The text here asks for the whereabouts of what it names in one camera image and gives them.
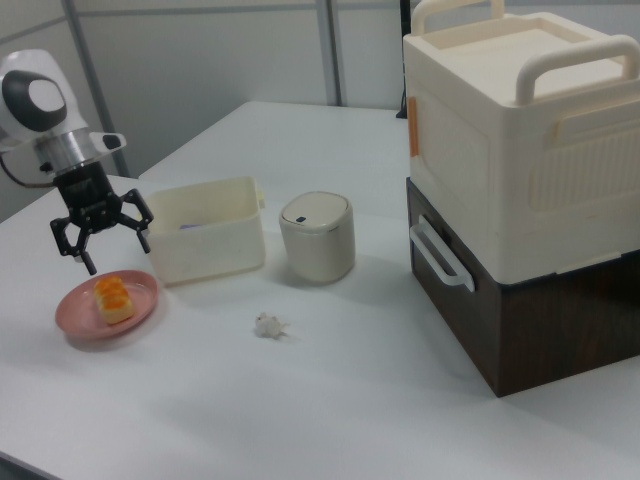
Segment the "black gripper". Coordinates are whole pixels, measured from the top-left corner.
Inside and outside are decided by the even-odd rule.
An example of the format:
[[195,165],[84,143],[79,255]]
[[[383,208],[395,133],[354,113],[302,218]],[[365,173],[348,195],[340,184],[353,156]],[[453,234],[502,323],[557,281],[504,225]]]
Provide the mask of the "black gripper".
[[[95,264],[87,252],[89,238],[118,224],[134,230],[144,253],[150,253],[146,235],[154,215],[137,189],[117,196],[99,162],[62,173],[54,178],[53,184],[68,210],[67,217],[50,222],[62,256],[71,256],[82,263],[91,276],[95,275]],[[125,214],[122,204],[135,206],[139,217],[132,218]],[[75,244],[70,242],[66,233],[70,225],[78,228]]]

